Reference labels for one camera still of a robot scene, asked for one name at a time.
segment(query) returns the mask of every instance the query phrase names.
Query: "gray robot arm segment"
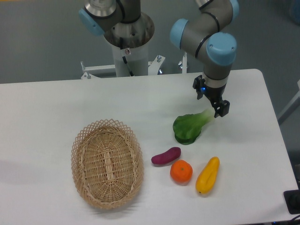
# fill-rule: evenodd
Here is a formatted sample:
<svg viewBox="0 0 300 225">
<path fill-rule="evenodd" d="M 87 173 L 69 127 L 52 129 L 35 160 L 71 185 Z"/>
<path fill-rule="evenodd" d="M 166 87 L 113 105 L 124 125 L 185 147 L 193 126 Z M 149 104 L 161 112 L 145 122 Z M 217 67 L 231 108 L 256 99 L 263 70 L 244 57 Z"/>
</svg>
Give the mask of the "gray robot arm segment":
<svg viewBox="0 0 300 225">
<path fill-rule="evenodd" d="M 196 0 L 201 15 L 195 21 L 179 19 L 171 29 L 171 42 L 204 64 L 203 76 L 193 87 L 198 99 L 204 94 L 215 108 L 215 116 L 229 112 L 229 102 L 222 100 L 227 78 L 236 57 L 233 36 L 220 31 L 239 13 L 237 0 Z"/>
</svg>

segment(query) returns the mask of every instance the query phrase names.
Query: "toy fruit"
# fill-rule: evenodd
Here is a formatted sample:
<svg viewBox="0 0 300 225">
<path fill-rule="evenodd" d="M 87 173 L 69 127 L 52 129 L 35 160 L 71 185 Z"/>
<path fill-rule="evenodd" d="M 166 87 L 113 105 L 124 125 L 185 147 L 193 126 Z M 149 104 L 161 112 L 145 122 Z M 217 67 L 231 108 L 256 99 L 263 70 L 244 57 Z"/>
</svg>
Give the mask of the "toy fruit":
<svg viewBox="0 0 300 225">
<path fill-rule="evenodd" d="M 213 157 L 209 160 L 206 167 L 202 170 L 196 181 L 196 190 L 202 194 L 208 193 L 216 182 L 220 160 Z"/>
<path fill-rule="evenodd" d="M 178 183 L 188 182 L 193 174 L 193 168 L 184 160 L 178 160 L 171 166 L 170 175 Z"/>
<path fill-rule="evenodd" d="M 159 155 L 153 156 L 151 162 L 156 165 L 163 165 L 174 161 L 181 155 L 181 149 L 178 147 L 172 147 L 168 151 Z"/>
<path fill-rule="evenodd" d="M 200 135 L 202 127 L 214 119 L 214 112 L 204 110 L 197 114 L 179 116 L 173 123 L 175 139 L 184 145 L 192 144 Z"/>
</svg>

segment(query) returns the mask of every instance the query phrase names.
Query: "bolt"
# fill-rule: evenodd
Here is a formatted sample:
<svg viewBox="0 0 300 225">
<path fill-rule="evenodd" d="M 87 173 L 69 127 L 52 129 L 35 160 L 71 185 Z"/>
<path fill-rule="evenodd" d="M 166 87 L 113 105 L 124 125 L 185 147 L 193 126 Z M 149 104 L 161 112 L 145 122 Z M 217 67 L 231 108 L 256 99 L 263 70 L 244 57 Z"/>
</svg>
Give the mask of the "bolt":
<svg viewBox="0 0 300 225">
<path fill-rule="evenodd" d="M 162 59 L 161 55 L 157 56 L 157 62 L 160 62 L 160 60 Z"/>
</svg>

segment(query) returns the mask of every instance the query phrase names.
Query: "yellow toy vegetable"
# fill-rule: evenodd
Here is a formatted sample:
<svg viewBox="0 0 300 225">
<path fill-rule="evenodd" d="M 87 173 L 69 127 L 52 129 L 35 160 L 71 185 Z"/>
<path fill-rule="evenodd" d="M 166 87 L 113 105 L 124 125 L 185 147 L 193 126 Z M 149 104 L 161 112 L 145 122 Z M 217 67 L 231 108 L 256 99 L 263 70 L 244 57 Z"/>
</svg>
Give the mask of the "yellow toy vegetable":
<svg viewBox="0 0 300 225">
<path fill-rule="evenodd" d="M 202 170 L 196 181 L 196 190 L 202 194 L 206 194 L 212 190 L 216 182 L 220 160 L 213 157 L 209 160 L 206 167 Z"/>
</svg>

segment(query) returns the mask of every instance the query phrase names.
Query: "black cable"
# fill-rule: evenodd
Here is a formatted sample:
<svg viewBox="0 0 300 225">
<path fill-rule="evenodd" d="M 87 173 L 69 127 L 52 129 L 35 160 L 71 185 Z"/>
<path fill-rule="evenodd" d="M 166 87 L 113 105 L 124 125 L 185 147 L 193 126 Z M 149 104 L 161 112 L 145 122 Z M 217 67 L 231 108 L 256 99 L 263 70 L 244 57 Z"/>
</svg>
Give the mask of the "black cable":
<svg viewBox="0 0 300 225">
<path fill-rule="evenodd" d="M 293 219 L 291 219 L 291 220 L 290 220 L 290 222 L 292 222 L 292 221 L 294 221 L 294 220 L 298 219 L 299 217 L 300 217 L 300 215 L 298 215 L 298 216 L 294 217 Z"/>
</svg>

